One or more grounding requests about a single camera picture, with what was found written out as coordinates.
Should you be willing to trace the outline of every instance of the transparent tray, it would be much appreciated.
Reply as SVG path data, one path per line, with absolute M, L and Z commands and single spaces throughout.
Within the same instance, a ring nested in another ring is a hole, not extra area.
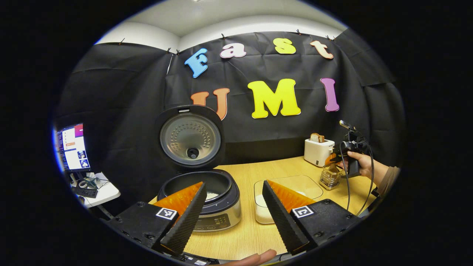
M 308 176 L 299 175 L 274 178 L 270 180 L 314 200 L 323 194 L 323 190 L 320 186 Z M 263 182 L 264 180 L 261 180 L 254 184 L 256 221 L 262 224 L 274 223 L 263 198 Z

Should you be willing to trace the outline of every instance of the computer monitor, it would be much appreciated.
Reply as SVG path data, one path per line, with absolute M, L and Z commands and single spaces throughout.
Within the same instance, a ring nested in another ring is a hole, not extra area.
M 84 143 L 83 123 L 66 126 L 57 133 L 59 159 L 64 172 L 77 173 L 82 179 L 81 172 L 90 171 L 90 162 Z

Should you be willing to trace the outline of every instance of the keyboard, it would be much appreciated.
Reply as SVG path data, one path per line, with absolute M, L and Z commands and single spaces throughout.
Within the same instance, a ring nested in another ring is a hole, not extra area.
M 80 187 L 72 187 L 72 191 L 82 197 L 87 198 L 96 198 L 98 189 L 96 188 L 80 188 Z

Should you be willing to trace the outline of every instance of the rice cooker lid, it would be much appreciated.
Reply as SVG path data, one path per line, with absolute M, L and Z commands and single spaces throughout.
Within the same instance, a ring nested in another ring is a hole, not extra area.
M 156 119 L 157 150 L 179 171 L 212 169 L 225 153 L 223 125 L 214 110 L 200 105 L 178 106 Z

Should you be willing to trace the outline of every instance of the ceiling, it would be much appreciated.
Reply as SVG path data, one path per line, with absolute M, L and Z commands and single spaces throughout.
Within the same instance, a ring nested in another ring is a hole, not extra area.
M 166 0 L 124 22 L 150 24 L 182 37 L 218 22 L 257 15 L 305 18 L 341 31 L 347 28 L 331 16 L 299 0 Z

